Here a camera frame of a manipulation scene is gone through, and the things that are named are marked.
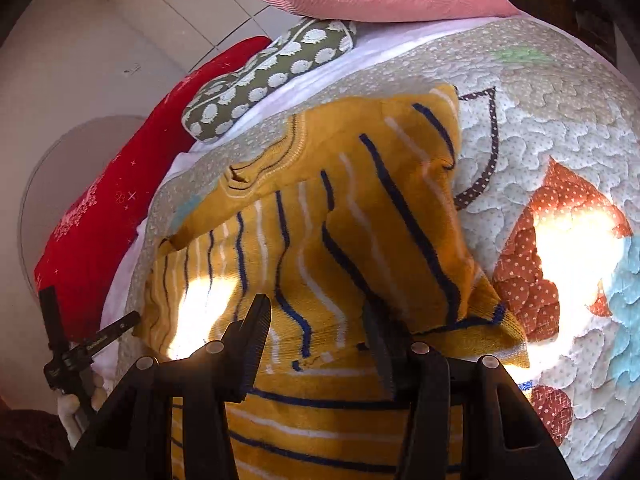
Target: red fabric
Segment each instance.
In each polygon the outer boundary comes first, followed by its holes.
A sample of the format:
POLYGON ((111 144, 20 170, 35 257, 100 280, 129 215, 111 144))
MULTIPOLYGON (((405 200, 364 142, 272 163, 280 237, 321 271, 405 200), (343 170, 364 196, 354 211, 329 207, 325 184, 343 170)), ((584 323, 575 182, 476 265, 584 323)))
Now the red fabric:
POLYGON ((162 178, 194 143, 180 118, 204 83, 242 68, 271 40, 236 44, 171 90, 49 237, 34 275, 38 290, 56 287, 66 336, 80 341, 100 328, 102 306, 118 265, 162 178))

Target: white glove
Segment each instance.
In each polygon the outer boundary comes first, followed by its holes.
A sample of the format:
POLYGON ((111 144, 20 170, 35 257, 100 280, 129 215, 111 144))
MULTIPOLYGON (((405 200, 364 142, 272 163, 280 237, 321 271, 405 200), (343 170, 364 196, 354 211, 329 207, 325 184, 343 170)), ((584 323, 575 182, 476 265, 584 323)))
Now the white glove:
MULTIPOLYGON (((95 372, 94 385, 95 391, 91 397, 91 406, 97 412, 107 399, 107 392, 103 387, 103 378, 95 372)), ((76 413, 79 409, 80 400, 78 400, 75 395, 60 394, 58 397, 58 417, 60 418, 60 422, 62 422, 62 426, 64 426, 66 430, 66 437, 69 440, 69 444, 71 444, 72 449, 76 446, 78 440, 80 440, 80 437, 82 436, 82 430, 76 420, 76 413)))

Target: silver rivet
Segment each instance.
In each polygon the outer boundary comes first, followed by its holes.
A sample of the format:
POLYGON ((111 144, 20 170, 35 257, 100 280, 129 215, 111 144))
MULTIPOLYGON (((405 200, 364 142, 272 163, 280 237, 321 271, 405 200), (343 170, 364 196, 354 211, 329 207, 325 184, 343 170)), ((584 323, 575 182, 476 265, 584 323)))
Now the silver rivet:
POLYGON ((148 355, 141 357, 136 361, 136 367, 138 370, 148 370, 154 365, 154 359, 148 355))
POLYGON ((205 350, 210 354, 219 354, 225 349, 225 344, 222 341, 212 341, 207 346, 205 346, 205 350))
POLYGON ((411 352, 414 354, 428 354, 429 353, 429 345, 427 343, 423 343, 421 341, 417 341, 411 345, 411 352))
POLYGON ((498 361, 498 359, 495 358, 492 355, 485 355, 482 358, 482 364, 484 366, 486 366, 487 368, 494 369, 494 368, 497 368, 498 366, 500 366, 500 361, 498 361))

